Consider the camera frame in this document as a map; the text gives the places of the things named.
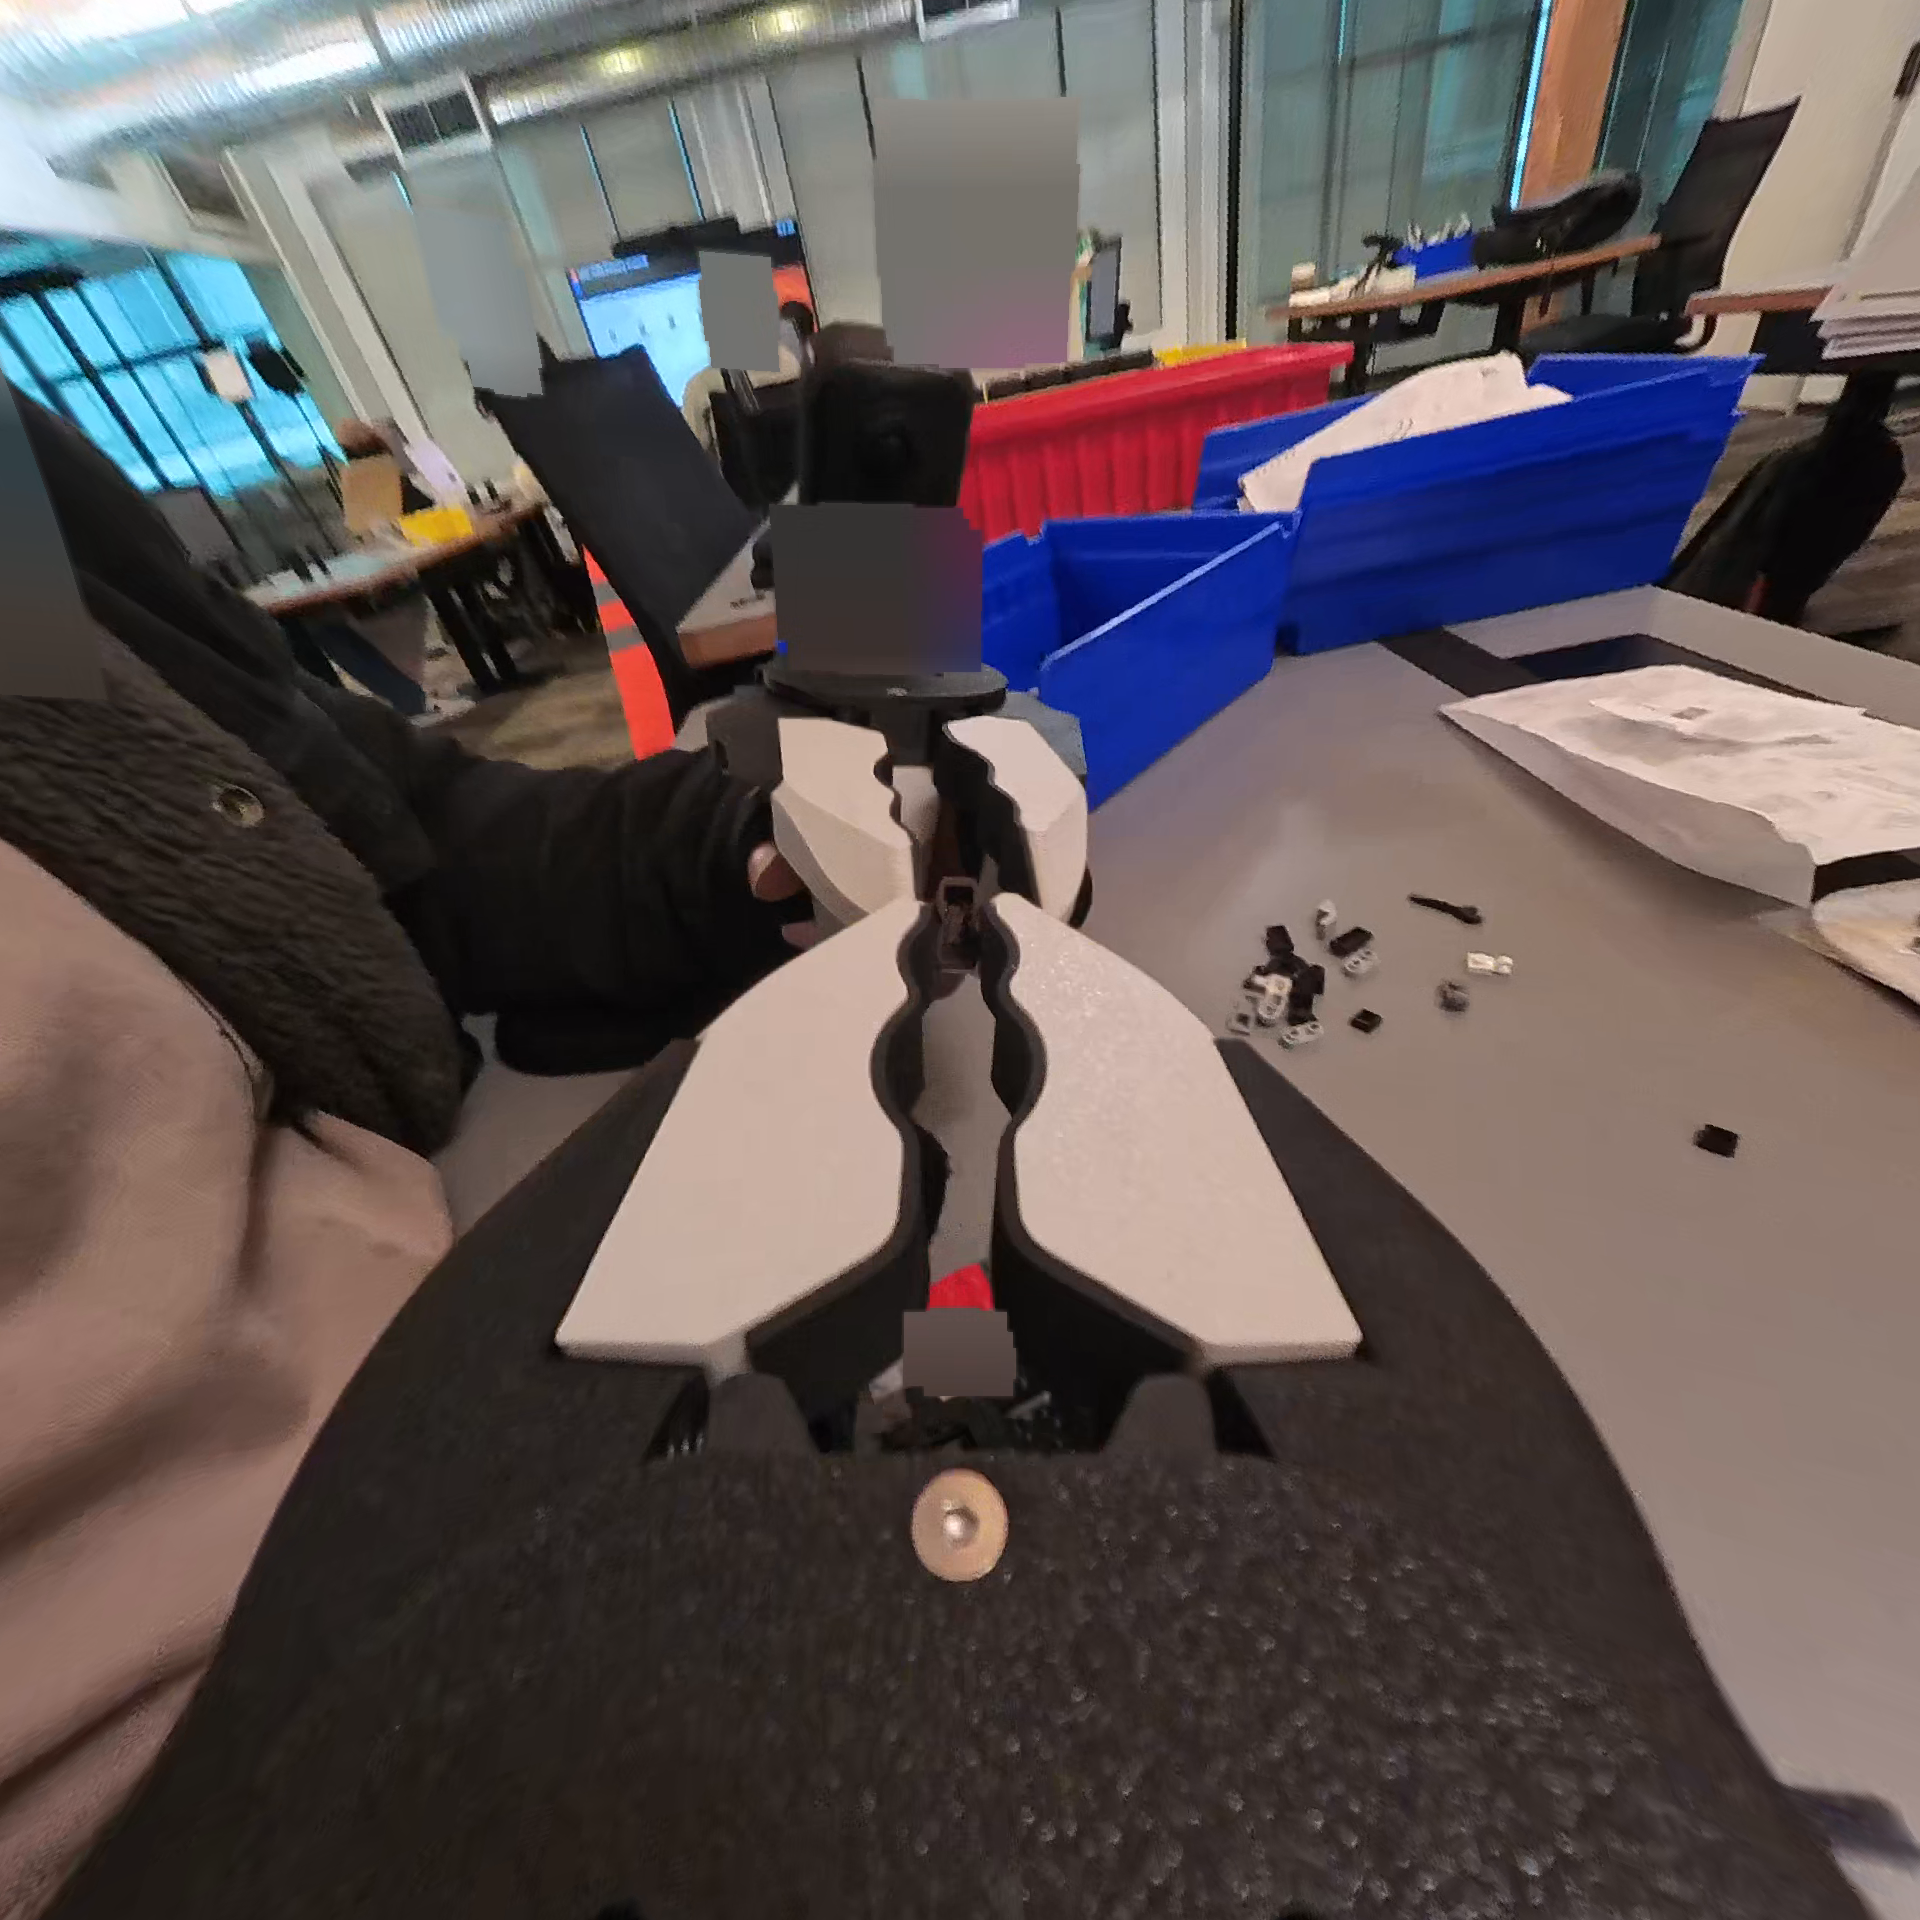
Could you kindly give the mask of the person's beige top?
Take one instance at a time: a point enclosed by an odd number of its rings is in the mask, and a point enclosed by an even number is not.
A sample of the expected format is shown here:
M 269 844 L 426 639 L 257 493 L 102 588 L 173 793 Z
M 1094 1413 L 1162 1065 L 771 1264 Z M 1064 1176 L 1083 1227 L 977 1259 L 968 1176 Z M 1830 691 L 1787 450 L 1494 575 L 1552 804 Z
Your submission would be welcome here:
M 450 1248 L 442 1178 L 269 1116 L 230 1023 L 3 877 L 3 1914 L 154 1767 L 297 1466 Z

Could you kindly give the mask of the background work table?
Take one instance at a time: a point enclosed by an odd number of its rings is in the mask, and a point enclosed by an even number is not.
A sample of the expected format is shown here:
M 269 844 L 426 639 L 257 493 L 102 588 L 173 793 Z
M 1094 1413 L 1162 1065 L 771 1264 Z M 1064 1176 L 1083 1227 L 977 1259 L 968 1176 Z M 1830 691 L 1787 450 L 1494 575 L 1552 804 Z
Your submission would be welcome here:
M 462 660 L 473 695 L 487 700 L 545 677 L 517 658 L 510 612 L 536 586 L 555 584 L 559 562 L 550 508 L 527 497 L 475 514 L 471 531 L 454 540 L 306 560 L 243 595 L 269 617 L 297 626 L 421 600 Z

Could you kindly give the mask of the black duffel bag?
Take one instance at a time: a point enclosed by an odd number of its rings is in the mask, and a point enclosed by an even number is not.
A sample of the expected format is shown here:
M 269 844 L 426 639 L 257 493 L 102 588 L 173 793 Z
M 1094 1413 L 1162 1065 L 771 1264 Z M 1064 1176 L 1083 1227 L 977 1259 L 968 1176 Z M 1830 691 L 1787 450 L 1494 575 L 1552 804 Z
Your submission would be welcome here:
M 1528 203 L 1503 203 L 1472 236 L 1472 267 L 1494 272 L 1597 250 L 1639 213 L 1645 180 L 1600 172 Z

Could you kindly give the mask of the wooden background table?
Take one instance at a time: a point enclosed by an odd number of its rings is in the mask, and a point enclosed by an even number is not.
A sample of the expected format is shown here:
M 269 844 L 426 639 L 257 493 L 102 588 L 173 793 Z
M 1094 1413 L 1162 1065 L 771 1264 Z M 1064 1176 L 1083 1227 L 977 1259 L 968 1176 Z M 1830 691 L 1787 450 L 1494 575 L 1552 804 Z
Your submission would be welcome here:
M 1594 314 L 1600 276 L 1615 276 L 1631 260 L 1655 253 L 1657 234 L 1625 236 L 1600 248 L 1541 256 L 1489 271 L 1416 280 L 1409 285 L 1351 292 L 1329 299 L 1291 296 L 1264 307 L 1264 317 L 1285 329 L 1291 346 L 1346 346 L 1351 360 L 1339 383 L 1345 397 L 1365 396 L 1383 346 L 1427 343 L 1455 307 L 1495 315 L 1494 351 L 1512 353 L 1523 335 L 1546 325 L 1557 298 L 1577 292 L 1577 315 Z

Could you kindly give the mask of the person's left hand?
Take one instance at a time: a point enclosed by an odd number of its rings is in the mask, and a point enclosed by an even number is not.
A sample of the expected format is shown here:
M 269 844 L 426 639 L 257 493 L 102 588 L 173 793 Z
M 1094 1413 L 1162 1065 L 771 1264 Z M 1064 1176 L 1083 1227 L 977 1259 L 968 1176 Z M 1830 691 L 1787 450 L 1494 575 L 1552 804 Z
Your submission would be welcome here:
M 802 954 L 817 946 L 824 936 L 819 905 L 806 877 L 773 841 L 763 841 L 751 853 L 749 884 L 759 916 L 778 925 L 787 949 Z

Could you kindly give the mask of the person's left forearm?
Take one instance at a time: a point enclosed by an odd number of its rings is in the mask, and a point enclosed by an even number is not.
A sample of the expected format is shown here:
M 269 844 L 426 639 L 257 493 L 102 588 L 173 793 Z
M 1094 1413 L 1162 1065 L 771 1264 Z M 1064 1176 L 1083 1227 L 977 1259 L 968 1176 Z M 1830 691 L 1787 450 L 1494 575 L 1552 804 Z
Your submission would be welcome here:
M 387 908 L 503 1065 L 643 1068 L 797 954 L 749 884 L 773 804 L 710 753 L 543 770 L 362 695 L 320 704 L 389 811 Z

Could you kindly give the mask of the computer monitor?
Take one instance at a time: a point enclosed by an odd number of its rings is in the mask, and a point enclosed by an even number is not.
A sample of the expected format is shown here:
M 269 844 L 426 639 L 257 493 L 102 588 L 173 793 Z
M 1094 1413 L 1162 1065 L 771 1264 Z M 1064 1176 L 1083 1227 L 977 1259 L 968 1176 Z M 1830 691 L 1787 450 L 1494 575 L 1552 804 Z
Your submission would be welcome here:
M 775 351 L 769 369 L 723 363 L 710 341 L 705 314 L 705 253 L 751 256 L 773 280 Z M 710 369 L 729 378 L 791 378 L 801 363 L 802 327 L 817 325 L 808 251 L 801 227 L 779 223 L 735 236 L 711 234 L 631 248 L 567 271 L 567 290 L 582 314 L 592 354 L 613 360 L 643 351 L 674 401 Z

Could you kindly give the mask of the red storage bin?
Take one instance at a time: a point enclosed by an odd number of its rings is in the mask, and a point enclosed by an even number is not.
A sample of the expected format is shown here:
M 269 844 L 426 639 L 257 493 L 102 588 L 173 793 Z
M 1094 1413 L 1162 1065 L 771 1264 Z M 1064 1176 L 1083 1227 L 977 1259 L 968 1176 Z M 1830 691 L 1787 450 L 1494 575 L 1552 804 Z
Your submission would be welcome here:
M 983 541 L 1177 512 L 1214 429 L 1320 407 L 1351 360 L 1346 343 L 1240 347 L 983 401 L 959 508 Z

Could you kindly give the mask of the silver ventilation duct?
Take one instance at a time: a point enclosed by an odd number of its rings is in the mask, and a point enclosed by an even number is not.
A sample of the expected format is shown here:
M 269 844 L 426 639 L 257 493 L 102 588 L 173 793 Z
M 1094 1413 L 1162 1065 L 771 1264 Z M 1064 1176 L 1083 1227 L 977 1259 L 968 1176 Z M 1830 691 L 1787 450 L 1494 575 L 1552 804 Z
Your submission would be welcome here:
M 1041 4 L 235 3 L 6 4 L 3 91 L 51 161 L 214 152 L 371 124 L 462 91 L 531 125 L 873 43 L 945 43 Z

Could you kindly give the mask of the toy brick car chassis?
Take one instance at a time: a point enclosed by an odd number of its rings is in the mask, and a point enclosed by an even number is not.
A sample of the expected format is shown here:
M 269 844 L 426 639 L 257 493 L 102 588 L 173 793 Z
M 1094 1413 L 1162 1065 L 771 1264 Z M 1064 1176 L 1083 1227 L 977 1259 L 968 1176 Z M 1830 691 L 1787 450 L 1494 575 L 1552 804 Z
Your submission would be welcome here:
M 1038 1449 L 1053 1411 L 1022 1373 L 987 1268 L 968 1264 L 904 1316 L 904 1354 L 871 1380 L 856 1437 L 880 1455 Z

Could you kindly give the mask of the person's black fleece jacket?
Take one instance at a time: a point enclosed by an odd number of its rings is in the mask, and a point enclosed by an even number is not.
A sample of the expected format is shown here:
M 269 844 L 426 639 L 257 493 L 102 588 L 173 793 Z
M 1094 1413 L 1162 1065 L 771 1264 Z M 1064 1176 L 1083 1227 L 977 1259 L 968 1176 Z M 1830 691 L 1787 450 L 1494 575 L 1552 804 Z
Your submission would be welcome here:
M 438 1154 L 479 1055 L 413 896 L 479 757 L 313 677 L 79 427 L 6 402 L 104 642 L 102 698 L 6 698 L 6 839 L 230 1023 L 282 1119 Z

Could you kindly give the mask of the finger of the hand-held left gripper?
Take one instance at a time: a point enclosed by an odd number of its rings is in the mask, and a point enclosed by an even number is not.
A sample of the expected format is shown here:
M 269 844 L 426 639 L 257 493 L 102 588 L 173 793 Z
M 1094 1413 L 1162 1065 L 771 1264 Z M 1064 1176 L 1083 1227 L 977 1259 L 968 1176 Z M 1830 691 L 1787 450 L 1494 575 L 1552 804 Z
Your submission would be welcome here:
M 992 872 L 1064 924 L 1091 905 L 1088 792 L 1049 736 L 1022 715 L 969 715 L 945 727 L 945 803 L 966 874 Z
M 921 905 L 939 793 L 926 765 L 894 765 L 871 727 L 817 715 L 778 721 L 775 848 L 802 881 L 819 924 L 856 924 Z

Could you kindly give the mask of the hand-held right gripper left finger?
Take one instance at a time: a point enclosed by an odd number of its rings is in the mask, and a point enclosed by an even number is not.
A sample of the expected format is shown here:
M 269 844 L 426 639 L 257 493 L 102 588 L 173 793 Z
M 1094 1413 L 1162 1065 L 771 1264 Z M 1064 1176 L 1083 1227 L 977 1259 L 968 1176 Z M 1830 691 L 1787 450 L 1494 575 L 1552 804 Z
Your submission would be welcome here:
M 917 1105 L 938 922 L 890 904 L 695 1042 L 567 1305 L 575 1361 L 873 1378 L 929 1298 Z

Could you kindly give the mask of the orange striped barrier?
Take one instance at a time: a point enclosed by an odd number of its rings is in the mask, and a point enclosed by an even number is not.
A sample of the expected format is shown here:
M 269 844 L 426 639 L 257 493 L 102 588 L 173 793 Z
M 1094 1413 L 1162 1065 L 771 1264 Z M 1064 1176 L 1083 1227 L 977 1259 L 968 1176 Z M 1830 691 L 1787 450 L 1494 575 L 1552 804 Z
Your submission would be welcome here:
M 673 714 L 655 649 L 634 612 L 618 596 L 610 579 L 589 549 L 584 551 L 584 565 L 592 588 L 597 625 L 609 647 L 609 664 L 631 749 L 638 761 L 648 761 L 674 747 L 680 723 Z

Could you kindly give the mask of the stack of white papers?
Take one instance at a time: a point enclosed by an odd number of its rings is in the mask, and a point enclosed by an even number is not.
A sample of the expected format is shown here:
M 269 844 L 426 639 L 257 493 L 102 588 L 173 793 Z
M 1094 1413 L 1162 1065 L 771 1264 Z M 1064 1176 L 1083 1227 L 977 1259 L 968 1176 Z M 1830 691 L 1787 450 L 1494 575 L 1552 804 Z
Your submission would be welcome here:
M 1848 370 L 1919 351 L 1919 165 L 1840 267 L 1815 331 L 1822 360 Z

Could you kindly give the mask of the black office chair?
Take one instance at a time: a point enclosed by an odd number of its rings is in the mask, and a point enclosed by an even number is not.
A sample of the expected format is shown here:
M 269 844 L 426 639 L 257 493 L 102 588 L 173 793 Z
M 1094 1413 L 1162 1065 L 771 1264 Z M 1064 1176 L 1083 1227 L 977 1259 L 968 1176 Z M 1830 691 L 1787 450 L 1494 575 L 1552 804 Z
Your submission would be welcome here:
M 1736 119 L 1710 119 L 1687 165 L 1661 207 L 1651 236 L 1661 248 L 1639 256 L 1629 309 L 1582 311 L 1533 329 L 1521 360 L 1544 354 L 1696 353 L 1689 303 L 1722 283 L 1741 223 L 1784 146 L 1799 100 Z

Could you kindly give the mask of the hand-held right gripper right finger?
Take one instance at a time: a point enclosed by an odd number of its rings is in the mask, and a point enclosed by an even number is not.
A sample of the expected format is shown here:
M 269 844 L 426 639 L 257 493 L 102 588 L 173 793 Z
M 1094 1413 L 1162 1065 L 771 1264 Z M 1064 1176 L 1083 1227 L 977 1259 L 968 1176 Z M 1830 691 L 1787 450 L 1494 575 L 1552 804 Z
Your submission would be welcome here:
M 1160 980 L 992 900 L 998 1295 L 1113 1312 L 1145 1368 L 1345 1361 L 1361 1324 L 1233 1074 L 1262 1071 Z

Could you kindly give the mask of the white printed paper bag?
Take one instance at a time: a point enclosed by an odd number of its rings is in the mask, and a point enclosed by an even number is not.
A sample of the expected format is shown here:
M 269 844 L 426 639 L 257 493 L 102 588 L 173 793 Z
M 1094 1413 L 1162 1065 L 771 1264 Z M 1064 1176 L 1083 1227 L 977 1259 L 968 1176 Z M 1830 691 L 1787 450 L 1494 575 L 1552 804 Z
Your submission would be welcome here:
M 1663 664 L 1442 714 L 1639 847 L 1775 904 L 1915 861 L 1919 735 L 1857 707 Z

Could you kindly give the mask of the black panel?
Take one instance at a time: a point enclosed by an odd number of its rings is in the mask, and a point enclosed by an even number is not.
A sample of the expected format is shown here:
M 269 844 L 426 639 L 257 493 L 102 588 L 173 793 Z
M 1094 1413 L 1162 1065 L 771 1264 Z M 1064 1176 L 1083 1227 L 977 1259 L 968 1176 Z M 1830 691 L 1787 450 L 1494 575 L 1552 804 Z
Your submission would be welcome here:
M 682 623 L 752 551 L 762 519 L 739 501 L 645 351 L 550 360 L 541 378 L 537 393 L 473 386 L 473 405 L 625 605 L 631 626 L 607 632 L 609 655 L 643 649 L 674 735 L 720 691 L 715 665 L 689 660 Z

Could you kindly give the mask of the blue storage bin stack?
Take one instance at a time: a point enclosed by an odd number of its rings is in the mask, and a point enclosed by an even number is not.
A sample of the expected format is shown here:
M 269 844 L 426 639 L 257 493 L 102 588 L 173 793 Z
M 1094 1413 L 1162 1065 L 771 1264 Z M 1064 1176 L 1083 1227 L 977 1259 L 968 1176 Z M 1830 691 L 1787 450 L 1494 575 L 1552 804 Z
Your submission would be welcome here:
M 1561 401 L 1313 465 L 1285 649 L 1317 657 L 1661 584 L 1755 367 L 1549 354 L 1526 378 Z

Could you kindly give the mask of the scattered small brick pieces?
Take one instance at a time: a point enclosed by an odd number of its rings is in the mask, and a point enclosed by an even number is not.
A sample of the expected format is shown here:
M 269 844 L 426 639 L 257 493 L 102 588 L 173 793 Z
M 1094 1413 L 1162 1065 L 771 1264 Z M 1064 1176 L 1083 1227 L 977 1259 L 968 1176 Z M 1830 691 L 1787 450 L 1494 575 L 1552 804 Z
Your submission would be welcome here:
M 1483 908 L 1432 895 L 1406 895 L 1406 905 L 1445 920 L 1472 936 L 1486 930 Z M 1353 994 L 1343 1000 L 1346 980 L 1353 993 L 1377 978 L 1381 969 L 1381 938 L 1377 929 L 1345 916 L 1337 900 L 1323 898 L 1313 911 L 1307 944 L 1295 940 L 1287 924 L 1273 922 L 1262 930 L 1262 955 L 1245 972 L 1227 1013 L 1227 1035 L 1237 1041 L 1272 1037 L 1282 1051 L 1307 1049 L 1329 1032 L 1346 1029 L 1374 1037 L 1386 1029 L 1387 1013 L 1362 1004 Z M 1517 957 L 1503 949 L 1467 946 L 1456 967 L 1433 980 L 1430 1002 L 1445 1019 L 1461 1019 L 1474 1005 L 1478 988 L 1512 980 Z M 1743 1148 L 1738 1130 L 1706 1120 L 1691 1135 L 1696 1152 L 1730 1161 Z

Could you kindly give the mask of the printed paper sheet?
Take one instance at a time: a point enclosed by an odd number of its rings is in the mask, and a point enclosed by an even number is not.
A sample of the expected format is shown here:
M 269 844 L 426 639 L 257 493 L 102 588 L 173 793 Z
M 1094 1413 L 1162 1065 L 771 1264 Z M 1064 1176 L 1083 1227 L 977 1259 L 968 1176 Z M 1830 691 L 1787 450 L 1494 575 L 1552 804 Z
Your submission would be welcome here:
M 1296 512 L 1311 471 L 1337 455 L 1424 440 L 1461 425 L 1541 411 L 1568 402 L 1571 393 L 1529 383 L 1513 353 L 1427 369 L 1393 391 L 1362 397 L 1343 418 L 1311 433 L 1261 467 L 1237 476 L 1245 512 Z

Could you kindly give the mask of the clear bag of black pieces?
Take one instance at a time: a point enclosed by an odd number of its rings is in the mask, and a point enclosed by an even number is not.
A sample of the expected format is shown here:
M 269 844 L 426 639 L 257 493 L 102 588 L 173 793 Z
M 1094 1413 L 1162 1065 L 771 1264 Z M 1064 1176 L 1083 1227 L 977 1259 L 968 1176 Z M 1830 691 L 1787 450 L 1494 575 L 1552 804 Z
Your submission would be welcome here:
M 1919 1005 L 1919 881 L 1848 887 L 1760 924 Z

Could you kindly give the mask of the black backpack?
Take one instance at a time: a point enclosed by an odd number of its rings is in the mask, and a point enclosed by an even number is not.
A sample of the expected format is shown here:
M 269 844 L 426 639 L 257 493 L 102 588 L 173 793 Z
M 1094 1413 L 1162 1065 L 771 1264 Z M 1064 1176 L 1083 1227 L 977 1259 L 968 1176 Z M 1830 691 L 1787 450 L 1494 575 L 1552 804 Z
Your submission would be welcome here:
M 1808 603 L 1882 525 L 1907 481 L 1875 410 L 1838 410 L 1766 455 L 1673 556 L 1663 580 L 1701 603 L 1799 626 Z

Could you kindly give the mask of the grey desk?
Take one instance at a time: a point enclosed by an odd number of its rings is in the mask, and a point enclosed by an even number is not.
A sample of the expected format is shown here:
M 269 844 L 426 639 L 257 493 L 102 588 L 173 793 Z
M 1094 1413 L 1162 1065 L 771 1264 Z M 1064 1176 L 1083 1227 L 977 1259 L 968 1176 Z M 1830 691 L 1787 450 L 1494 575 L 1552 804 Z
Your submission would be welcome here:
M 1091 933 L 1206 1019 L 1333 900 L 1383 1017 L 1280 1056 L 1523 1309 L 1790 1786 L 1919 1811 L 1915 1010 L 1442 715 L 1279 660 L 1101 807 Z

